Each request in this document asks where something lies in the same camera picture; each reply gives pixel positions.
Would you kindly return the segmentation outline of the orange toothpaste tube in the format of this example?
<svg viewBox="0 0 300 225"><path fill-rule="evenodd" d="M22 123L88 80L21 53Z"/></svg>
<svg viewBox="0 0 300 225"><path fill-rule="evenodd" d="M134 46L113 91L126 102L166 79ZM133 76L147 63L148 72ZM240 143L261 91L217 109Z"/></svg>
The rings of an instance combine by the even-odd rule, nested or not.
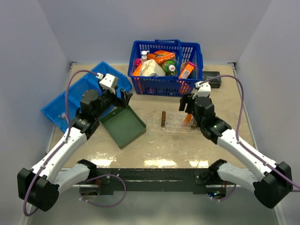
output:
<svg viewBox="0 0 300 225"><path fill-rule="evenodd" d="M183 121L184 125L189 125L192 119L192 114L188 113Z"/></svg>

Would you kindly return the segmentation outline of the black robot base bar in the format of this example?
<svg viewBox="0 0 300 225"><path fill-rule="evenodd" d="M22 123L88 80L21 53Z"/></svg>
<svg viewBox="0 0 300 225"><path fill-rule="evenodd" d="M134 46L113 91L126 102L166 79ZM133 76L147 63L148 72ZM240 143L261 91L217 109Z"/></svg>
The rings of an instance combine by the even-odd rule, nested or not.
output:
<svg viewBox="0 0 300 225"><path fill-rule="evenodd" d="M99 181L81 181L81 185L99 185L101 195L128 192L191 192L212 194L219 191L223 180L208 168L97 168L89 178L102 175Z"/></svg>

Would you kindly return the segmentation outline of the clear glass tray wooden handles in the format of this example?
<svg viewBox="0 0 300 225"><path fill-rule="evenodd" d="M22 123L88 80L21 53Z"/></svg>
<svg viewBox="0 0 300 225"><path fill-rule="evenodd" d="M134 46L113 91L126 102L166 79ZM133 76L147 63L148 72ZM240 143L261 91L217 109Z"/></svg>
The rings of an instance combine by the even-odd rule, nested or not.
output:
<svg viewBox="0 0 300 225"><path fill-rule="evenodd" d="M174 134L200 134L201 131L197 127L193 116L190 124L184 125L183 121L186 115L187 113L181 111L162 111L161 128L168 133Z"/></svg>

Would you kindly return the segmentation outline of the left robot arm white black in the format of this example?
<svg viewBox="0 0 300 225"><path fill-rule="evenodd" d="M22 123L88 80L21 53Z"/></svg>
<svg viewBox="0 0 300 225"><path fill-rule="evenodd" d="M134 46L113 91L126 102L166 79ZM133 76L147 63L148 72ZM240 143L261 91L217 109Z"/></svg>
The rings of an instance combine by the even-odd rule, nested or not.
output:
<svg viewBox="0 0 300 225"><path fill-rule="evenodd" d="M70 127L55 147L31 169L21 169L17 175L18 195L24 200L24 214L27 204L42 211L48 211L58 200L59 195L73 185L84 181L92 184L97 179L97 167L92 162L82 159L77 164L61 172L66 161L76 150L86 143L99 126L100 116L110 107L127 108L132 93L120 90L117 96L115 89L104 90L99 95L97 90L84 92L80 107Z"/></svg>

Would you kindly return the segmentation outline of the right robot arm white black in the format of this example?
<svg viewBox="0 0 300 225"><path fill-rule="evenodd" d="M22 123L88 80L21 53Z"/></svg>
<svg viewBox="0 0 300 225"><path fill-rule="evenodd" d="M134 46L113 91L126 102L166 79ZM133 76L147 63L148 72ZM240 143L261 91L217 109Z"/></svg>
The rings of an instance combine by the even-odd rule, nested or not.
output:
<svg viewBox="0 0 300 225"><path fill-rule="evenodd" d="M273 209L293 190L291 167L277 163L244 142L224 120L215 114L209 97L185 94L180 99L180 111L193 115L202 135L234 155L245 168L218 160L210 166L209 179L214 184L228 181L254 193L265 207Z"/></svg>

